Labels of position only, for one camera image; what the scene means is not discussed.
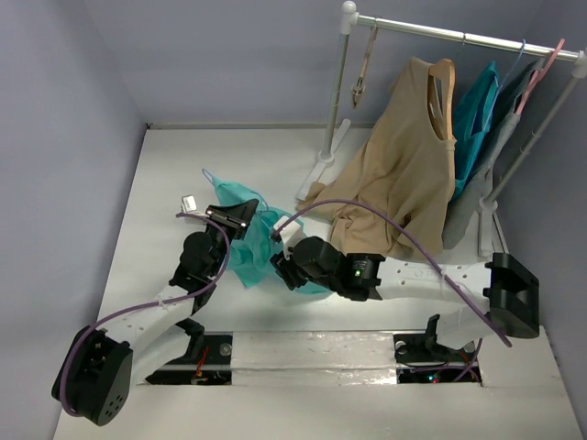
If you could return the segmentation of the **teal t shirt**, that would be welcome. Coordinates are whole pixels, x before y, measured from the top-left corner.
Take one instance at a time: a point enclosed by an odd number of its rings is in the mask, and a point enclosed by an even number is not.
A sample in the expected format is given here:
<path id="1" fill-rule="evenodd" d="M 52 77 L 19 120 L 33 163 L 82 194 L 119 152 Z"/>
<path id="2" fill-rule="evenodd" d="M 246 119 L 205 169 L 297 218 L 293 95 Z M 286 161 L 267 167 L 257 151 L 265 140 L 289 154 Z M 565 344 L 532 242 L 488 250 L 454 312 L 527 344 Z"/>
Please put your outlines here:
<path id="1" fill-rule="evenodd" d="M 270 239 L 273 225 L 290 213 L 269 205 L 269 210 L 255 213 L 244 238 L 231 243 L 228 269 L 232 270 L 246 289 L 260 284 L 269 277 L 279 279 L 270 263 L 281 247 Z"/>

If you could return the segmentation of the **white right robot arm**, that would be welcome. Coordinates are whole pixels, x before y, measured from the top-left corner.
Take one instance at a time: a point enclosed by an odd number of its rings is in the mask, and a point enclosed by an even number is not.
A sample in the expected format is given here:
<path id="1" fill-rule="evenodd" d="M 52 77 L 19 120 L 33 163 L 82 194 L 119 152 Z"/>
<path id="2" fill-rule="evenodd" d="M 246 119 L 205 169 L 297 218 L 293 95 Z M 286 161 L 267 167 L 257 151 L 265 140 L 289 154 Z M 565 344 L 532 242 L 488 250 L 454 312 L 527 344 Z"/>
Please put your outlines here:
<path id="1" fill-rule="evenodd" d="M 271 258 L 289 290 L 314 283 L 355 302 L 414 299 L 453 303 L 434 312 L 422 337 L 424 352 L 442 359 L 490 334 L 534 339 L 540 334 L 539 281 L 508 253 L 469 266 L 422 264 L 379 254 L 343 254 L 317 236 Z"/>

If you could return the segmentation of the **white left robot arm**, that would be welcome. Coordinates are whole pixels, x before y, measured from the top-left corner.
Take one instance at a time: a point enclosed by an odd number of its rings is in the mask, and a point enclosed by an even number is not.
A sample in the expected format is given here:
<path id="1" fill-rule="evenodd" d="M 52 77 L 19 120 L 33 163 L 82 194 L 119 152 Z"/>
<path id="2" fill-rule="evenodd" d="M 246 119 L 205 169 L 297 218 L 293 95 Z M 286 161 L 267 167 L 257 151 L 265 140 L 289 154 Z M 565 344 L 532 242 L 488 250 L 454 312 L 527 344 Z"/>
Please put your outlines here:
<path id="1" fill-rule="evenodd" d="M 120 412 L 130 389 L 176 358 L 198 359 L 204 328 L 193 321 L 224 275 L 230 244 L 244 237 L 256 199 L 177 215 L 205 224 L 183 241 L 168 284 L 149 302 L 129 306 L 87 325 L 74 337 L 51 390 L 70 416 L 97 426 Z"/>

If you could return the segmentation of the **grey hanging shirt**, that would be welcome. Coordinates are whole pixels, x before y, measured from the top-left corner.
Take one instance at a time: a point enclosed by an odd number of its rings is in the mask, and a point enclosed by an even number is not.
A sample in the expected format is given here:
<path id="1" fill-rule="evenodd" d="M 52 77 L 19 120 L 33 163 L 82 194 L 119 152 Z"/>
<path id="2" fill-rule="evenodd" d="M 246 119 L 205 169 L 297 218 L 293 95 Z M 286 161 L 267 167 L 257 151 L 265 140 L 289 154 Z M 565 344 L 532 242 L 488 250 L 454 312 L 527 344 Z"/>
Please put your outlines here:
<path id="1" fill-rule="evenodd" d="M 460 197 L 449 202 L 442 232 L 445 249 L 453 249 L 458 245 L 465 235 L 473 213 L 481 207 L 486 176 L 493 170 L 494 163 L 520 122 L 521 115 L 515 113 L 517 104 L 533 72 L 540 70 L 543 65 L 542 59 L 530 62 L 509 81 L 499 95 L 497 94 L 491 128 L 473 165 L 470 179 Z"/>

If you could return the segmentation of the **wooden clip hanger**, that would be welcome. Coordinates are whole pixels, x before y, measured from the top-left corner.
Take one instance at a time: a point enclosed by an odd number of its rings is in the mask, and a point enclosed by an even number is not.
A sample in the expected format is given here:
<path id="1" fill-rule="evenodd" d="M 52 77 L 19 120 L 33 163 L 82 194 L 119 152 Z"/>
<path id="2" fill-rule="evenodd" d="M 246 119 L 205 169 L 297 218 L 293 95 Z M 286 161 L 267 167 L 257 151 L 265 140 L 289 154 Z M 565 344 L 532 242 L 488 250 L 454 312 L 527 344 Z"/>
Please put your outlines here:
<path id="1" fill-rule="evenodd" d="M 351 102 L 352 102 L 353 108 L 357 108 L 359 106 L 361 97 L 363 96 L 363 94 L 365 92 L 367 71 L 368 71 L 373 47 L 374 47 L 375 41 L 377 39 L 377 34 L 378 34 L 378 28 L 372 27 L 371 33 L 369 35 L 369 39 L 367 42 L 367 46 L 366 46 L 366 49 L 363 54 L 363 58 L 362 58 L 357 81 L 354 83 L 354 85 L 351 88 Z"/>

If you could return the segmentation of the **turquoise hanging shirt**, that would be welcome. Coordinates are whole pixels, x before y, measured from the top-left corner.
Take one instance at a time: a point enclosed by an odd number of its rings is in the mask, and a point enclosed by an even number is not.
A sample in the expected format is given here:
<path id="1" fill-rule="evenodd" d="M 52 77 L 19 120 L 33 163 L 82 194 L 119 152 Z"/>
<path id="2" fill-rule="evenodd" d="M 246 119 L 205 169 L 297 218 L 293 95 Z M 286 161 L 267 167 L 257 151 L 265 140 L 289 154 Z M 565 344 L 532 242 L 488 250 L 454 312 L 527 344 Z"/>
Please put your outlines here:
<path id="1" fill-rule="evenodd" d="M 451 201 L 456 201 L 464 191 L 485 136 L 489 133 L 499 82 L 495 62 L 491 61 L 453 111 L 456 144 L 455 189 Z"/>

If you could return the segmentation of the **pink hanger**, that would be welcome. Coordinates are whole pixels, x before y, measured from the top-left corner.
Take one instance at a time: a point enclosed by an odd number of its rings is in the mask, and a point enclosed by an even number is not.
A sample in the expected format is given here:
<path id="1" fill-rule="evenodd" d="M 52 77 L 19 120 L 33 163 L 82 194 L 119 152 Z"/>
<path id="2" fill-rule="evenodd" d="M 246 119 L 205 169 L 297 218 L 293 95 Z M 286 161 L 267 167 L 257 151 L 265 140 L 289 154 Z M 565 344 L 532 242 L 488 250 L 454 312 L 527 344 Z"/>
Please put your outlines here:
<path id="1" fill-rule="evenodd" d="M 556 46 L 556 48 L 552 51 L 552 53 L 549 55 L 546 63 L 544 64 L 544 66 L 538 70 L 538 71 L 534 71 L 532 74 L 532 77 L 530 79 L 530 82 L 526 88 L 526 90 L 524 91 L 524 93 L 522 94 L 522 97 L 519 101 L 519 103 L 517 104 L 517 107 L 515 109 L 515 113 L 517 115 L 521 115 L 526 103 L 530 97 L 530 95 L 533 93 L 534 89 L 536 88 L 537 84 L 544 78 L 544 76 L 548 73 L 548 70 L 550 69 L 551 65 L 554 63 L 555 59 L 557 58 L 557 56 L 559 55 L 559 52 L 562 50 L 564 44 L 565 44 L 566 39 L 561 38 L 559 40 L 558 45 Z"/>

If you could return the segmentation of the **beige tank top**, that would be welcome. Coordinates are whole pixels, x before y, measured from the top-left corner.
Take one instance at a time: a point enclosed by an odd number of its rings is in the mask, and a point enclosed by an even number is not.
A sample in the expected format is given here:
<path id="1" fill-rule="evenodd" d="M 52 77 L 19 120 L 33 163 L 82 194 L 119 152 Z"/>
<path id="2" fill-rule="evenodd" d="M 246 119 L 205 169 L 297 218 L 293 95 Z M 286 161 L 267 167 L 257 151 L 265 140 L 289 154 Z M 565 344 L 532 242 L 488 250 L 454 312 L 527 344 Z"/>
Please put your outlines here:
<path id="1" fill-rule="evenodd" d="M 329 184 L 315 182 L 298 209 L 331 223 L 339 251 L 421 259 L 443 250 L 455 189 L 455 141 L 437 137 L 428 92 L 430 63 L 410 59 L 367 141 Z"/>

